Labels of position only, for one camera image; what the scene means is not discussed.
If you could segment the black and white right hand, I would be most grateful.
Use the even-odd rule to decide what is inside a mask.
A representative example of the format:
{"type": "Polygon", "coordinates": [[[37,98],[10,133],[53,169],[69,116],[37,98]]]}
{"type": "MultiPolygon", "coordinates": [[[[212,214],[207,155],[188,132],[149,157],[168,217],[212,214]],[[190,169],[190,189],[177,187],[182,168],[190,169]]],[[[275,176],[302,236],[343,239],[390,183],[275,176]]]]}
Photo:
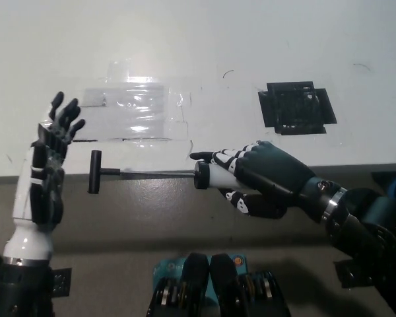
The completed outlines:
{"type": "Polygon", "coordinates": [[[240,212],[253,217],[280,219],[289,207],[306,210],[303,194],[315,178],[309,167],[268,141],[258,141],[240,150],[196,152],[189,157],[218,165],[258,195],[221,188],[219,192],[240,212]]]}

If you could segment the white and black left hand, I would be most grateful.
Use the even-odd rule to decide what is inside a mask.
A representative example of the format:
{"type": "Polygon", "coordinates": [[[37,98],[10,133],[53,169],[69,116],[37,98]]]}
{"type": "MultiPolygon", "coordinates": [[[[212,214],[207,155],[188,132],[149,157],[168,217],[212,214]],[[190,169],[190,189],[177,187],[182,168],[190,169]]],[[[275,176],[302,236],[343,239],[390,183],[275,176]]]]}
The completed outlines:
{"type": "Polygon", "coordinates": [[[64,105],[64,96],[61,91],[55,95],[38,124],[38,138],[31,143],[18,178],[14,219],[55,226],[63,218],[63,163],[77,131],[85,125],[79,118],[78,99],[64,105]]]}

